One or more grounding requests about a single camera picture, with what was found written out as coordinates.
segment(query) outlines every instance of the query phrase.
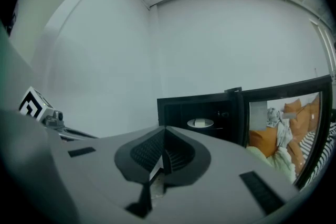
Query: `striped blanket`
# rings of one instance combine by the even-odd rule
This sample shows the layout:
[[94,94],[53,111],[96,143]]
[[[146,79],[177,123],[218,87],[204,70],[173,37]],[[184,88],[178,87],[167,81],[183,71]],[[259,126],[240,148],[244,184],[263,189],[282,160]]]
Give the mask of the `striped blanket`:
[[[306,161],[309,156],[309,152],[312,148],[314,139],[315,139],[315,132],[309,132],[299,144],[302,150],[302,153],[303,153],[304,161]],[[330,124],[329,135],[328,135],[326,144],[324,145],[322,155],[320,156],[317,166],[315,167],[314,171],[310,175],[305,186],[308,185],[318,175],[318,173],[322,170],[322,168],[326,164],[327,160],[331,156],[332,150],[334,148],[335,140],[336,140],[336,123],[332,122]]]

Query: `black rubber pad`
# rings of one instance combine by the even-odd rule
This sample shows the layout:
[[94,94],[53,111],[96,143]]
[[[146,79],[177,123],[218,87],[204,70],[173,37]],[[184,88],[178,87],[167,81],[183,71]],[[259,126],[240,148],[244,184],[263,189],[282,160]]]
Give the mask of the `black rubber pad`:
[[79,150],[68,151],[68,153],[70,157],[73,158],[73,157],[85,155],[85,154],[88,154],[94,151],[96,150],[93,147],[84,147],[84,148],[80,148]]
[[255,172],[244,173],[240,177],[267,215],[284,205],[284,202]]

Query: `gray surface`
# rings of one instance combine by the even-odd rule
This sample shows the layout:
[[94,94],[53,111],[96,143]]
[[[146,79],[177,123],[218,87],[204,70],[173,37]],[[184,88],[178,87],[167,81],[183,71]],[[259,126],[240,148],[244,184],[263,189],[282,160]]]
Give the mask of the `gray surface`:
[[56,131],[47,133],[31,117],[1,110],[0,129],[0,153],[5,167],[30,202],[54,221],[145,223],[96,190],[71,162]]
[[70,161],[85,172],[98,191],[124,208],[139,200],[142,185],[124,179],[114,162],[114,155],[120,146],[155,129],[153,127],[123,135],[68,142],[65,143],[65,148],[69,151],[91,146],[96,150],[71,158]]
[[283,200],[298,192],[243,147],[173,128],[203,143],[211,153],[207,172],[193,185],[169,188],[147,220],[160,223],[249,223],[265,216],[239,174],[254,170]]
[[[125,135],[64,143],[58,133],[17,113],[0,113],[1,153],[32,201],[50,216],[69,223],[249,223],[265,216],[239,174],[254,170],[283,200],[298,192],[279,172],[246,149],[192,131],[173,128],[203,143],[212,161],[193,185],[152,188],[153,210],[145,219],[123,208],[139,199],[141,186],[126,181],[115,167],[116,150],[152,129]],[[92,146],[95,152],[73,157],[68,150]]]

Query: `pillow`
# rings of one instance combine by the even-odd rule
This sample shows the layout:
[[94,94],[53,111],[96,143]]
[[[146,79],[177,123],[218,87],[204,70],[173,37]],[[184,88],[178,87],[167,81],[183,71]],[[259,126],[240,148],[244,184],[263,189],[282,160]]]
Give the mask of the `pillow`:
[[249,145],[257,147],[265,157],[269,157],[277,150],[278,128],[267,127],[265,131],[250,131]]
[[297,142],[291,140],[287,145],[287,151],[291,156],[292,163],[295,165],[296,176],[298,176],[305,164],[302,150]]
[[297,112],[301,109],[300,99],[295,100],[293,103],[285,104],[284,113]]
[[316,131],[320,116],[320,96],[315,97],[314,101],[310,103],[310,121],[308,132]]
[[305,105],[296,114],[296,119],[289,120],[289,127],[292,131],[293,140],[297,143],[308,133],[310,119],[310,104]]

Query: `black frame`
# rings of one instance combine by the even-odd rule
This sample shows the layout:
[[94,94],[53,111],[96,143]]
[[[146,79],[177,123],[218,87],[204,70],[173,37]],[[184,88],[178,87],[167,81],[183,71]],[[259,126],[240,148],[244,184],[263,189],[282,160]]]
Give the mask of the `black frame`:
[[282,86],[268,87],[260,90],[249,90],[241,92],[244,98],[245,112],[245,141],[246,147],[249,132],[249,104],[250,102],[270,101],[289,97],[296,97],[311,93],[320,93],[320,115],[319,124],[316,130],[315,141],[309,153],[308,159],[294,185],[301,189],[309,179],[315,166],[319,161],[329,134],[331,109],[332,109],[332,86],[331,76],[323,76],[316,79],[305,80]]
[[233,106],[233,112],[235,114],[233,118],[233,127],[236,129],[235,135],[231,135],[233,143],[238,145],[243,145],[245,125],[241,122],[245,120],[244,117],[244,100],[243,96],[240,95],[241,92],[225,92],[225,93],[214,93],[214,94],[204,94],[204,95],[194,95],[187,97],[172,97],[172,98],[160,98],[157,99],[158,107],[158,118],[159,126],[167,126],[165,121],[165,106],[166,105],[184,105],[184,104],[197,104],[197,103],[212,103],[212,102],[223,102],[223,101],[235,101]]

